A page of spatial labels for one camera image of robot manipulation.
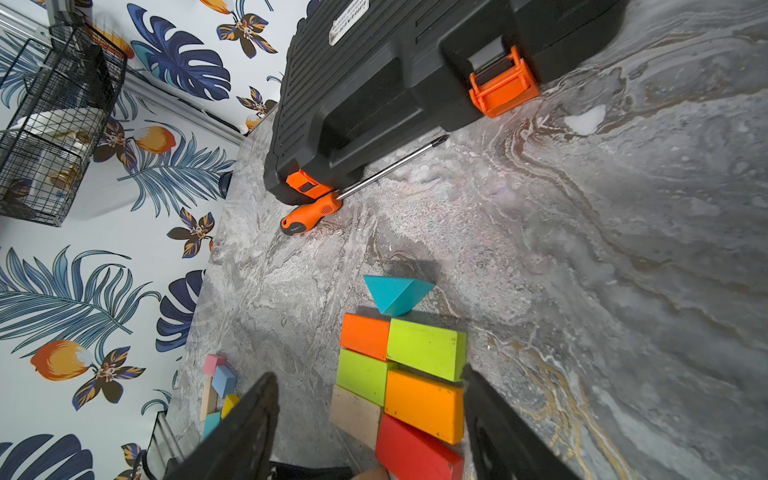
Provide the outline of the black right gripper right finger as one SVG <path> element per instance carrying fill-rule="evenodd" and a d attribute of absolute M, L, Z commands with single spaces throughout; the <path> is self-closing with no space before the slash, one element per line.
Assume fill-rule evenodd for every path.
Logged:
<path fill-rule="evenodd" d="M 477 478 L 579 479 L 469 365 L 463 368 L 463 401 Z"/>

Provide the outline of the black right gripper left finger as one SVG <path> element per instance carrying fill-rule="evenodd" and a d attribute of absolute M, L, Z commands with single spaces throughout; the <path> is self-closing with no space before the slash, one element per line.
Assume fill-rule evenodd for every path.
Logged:
<path fill-rule="evenodd" d="M 267 372 L 166 477 L 170 480 L 267 479 L 278 415 L 277 376 Z"/>

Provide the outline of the teal rectangular block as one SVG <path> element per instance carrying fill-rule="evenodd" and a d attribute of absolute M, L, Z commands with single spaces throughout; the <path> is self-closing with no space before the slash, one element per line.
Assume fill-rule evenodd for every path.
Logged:
<path fill-rule="evenodd" d="M 216 429 L 216 427 L 220 424 L 220 421 L 221 421 L 220 412 L 216 411 L 208 414 L 204 420 L 202 437 L 206 438 L 208 435 L 210 435 Z"/>

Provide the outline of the yellow square block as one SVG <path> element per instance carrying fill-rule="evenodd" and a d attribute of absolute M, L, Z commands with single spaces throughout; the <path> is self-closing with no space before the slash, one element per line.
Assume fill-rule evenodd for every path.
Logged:
<path fill-rule="evenodd" d="M 225 419 L 240 402 L 237 394 L 229 394 L 224 398 L 224 404 L 221 410 L 221 418 Z"/>

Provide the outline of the natural wood slanted block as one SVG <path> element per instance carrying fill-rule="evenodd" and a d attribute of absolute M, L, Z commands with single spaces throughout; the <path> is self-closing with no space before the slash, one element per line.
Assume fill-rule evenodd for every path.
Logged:
<path fill-rule="evenodd" d="M 206 418 L 216 412 L 218 394 L 212 386 L 212 377 L 206 377 L 203 383 L 199 420 L 204 422 Z"/>

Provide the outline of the light blue rectangular block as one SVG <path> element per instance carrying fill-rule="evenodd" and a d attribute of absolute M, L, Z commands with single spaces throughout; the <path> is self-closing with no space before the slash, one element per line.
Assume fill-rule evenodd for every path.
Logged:
<path fill-rule="evenodd" d="M 212 388 L 217 395 L 225 399 L 235 393 L 237 378 L 226 365 L 217 365 L 212 377 Z"/>

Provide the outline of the orange square block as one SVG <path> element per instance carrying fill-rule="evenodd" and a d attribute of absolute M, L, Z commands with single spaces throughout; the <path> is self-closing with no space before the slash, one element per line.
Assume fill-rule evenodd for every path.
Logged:
<path fill-rule="evenodd" d="M 464 437 L 463 390 L 406 371 L 387 374 L 385 413 L 450 445 Z"/>

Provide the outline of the pink square block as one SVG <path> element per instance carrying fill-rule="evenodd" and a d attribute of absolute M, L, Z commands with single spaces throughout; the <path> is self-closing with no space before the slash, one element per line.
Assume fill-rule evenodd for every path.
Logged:
<path fill-rule="evenodd" d="M 203 364 L 203 372 L 207 376 L 213 377 L 215 375 L 216 369 L 219 366 L 225 365 L 226 363 L 227 363 L 227 359 L 223 355 L 207 354 Z"/>

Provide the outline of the red rectangular block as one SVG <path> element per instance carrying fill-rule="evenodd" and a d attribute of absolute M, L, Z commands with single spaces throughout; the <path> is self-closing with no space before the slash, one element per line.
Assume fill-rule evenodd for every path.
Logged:
<path fill-rule="evenodd" d="M 376 459 L 400 480 L 460 480 L 464 459 L 436 438 L 394 417 L 381 419 Z"/>

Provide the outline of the lime green rectangular block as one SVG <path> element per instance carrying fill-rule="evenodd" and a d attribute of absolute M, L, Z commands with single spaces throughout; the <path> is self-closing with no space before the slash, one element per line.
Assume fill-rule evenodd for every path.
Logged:
<path fill-rule="evenodd" d="M 467 334 L 393 318 L 386 358 L 450 382 L 459 382 L 467 358 Z"/>

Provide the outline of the natural wood rectangular block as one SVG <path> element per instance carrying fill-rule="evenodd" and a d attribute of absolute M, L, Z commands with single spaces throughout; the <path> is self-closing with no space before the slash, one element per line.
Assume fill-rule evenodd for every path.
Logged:
<path fill-rule="evenodd" d="M 360 443 L 376 449 L 383 408 L 338 385 L 333 387 L 329 420 Z"/>

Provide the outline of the green square block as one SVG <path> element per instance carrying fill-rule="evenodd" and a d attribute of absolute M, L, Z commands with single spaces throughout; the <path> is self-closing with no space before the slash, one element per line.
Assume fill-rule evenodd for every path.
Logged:
<path fill-rule="evenodd" d="M 396 370 L 395 362 L 342 349 L 340 351 L 336 384 L 341 388 L 380 407 L 385 405 L 388 373 Z"/>

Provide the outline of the orange rectangular block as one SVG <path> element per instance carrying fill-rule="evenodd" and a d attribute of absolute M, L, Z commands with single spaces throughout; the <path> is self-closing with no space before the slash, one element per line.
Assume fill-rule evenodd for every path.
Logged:
<path fill-rule="evenodd" d="M 368 357 L 386 361 L 390 322 L 346 313 L 342 322 L 340 345 Z"/>

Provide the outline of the teal triangle block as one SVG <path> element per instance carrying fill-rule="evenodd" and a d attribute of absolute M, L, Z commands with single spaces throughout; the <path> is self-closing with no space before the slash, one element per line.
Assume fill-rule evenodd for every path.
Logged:
<path fill-rule="evenodd" d="M 363 279 L 379 312 L 390 317 L 407 314 L 435 287 L 410 278 L 365 275 Z"/>

